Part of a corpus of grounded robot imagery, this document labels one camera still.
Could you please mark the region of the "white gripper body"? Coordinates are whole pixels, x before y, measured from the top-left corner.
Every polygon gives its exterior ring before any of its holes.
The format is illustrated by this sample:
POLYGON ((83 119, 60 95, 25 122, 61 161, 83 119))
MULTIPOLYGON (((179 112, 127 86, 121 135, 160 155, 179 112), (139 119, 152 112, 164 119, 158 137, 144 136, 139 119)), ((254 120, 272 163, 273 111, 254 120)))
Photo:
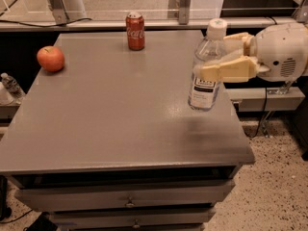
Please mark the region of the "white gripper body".
POLYGON ((249 56, 257 59, 260 66, 257 76, 261 79, 295 81, 307 65, 307 28, 301 23, 269 26, 253 37, 249 56))

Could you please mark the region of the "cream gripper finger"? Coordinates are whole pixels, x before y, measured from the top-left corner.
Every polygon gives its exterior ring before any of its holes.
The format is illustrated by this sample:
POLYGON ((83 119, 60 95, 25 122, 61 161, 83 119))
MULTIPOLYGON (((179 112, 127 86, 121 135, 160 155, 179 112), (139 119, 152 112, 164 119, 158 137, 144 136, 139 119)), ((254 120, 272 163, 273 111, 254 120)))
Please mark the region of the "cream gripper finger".
POLYGON ((229 53, 240 51, 242 54, 248 54, 250 50, 250 43, 253 36, 248 32, 242 32, 225 36, 223 38, 226 49, 229 53))
POLYGON ((197 64, 192 72, 203 81, 243 83, 255 78, 259 73, 269 70, 268 66, 259 64, 255 57, 240 56, 238 59, 229 62, 197 64))

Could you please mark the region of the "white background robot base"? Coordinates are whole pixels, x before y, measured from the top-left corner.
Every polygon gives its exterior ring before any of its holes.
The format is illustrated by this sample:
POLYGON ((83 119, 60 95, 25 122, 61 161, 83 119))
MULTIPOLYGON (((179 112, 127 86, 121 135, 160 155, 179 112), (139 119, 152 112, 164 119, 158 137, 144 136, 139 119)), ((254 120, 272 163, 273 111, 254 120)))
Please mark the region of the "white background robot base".
POLYGON ((47 0, 47 4, 57 24, 87 17, 83 0, 47 0))

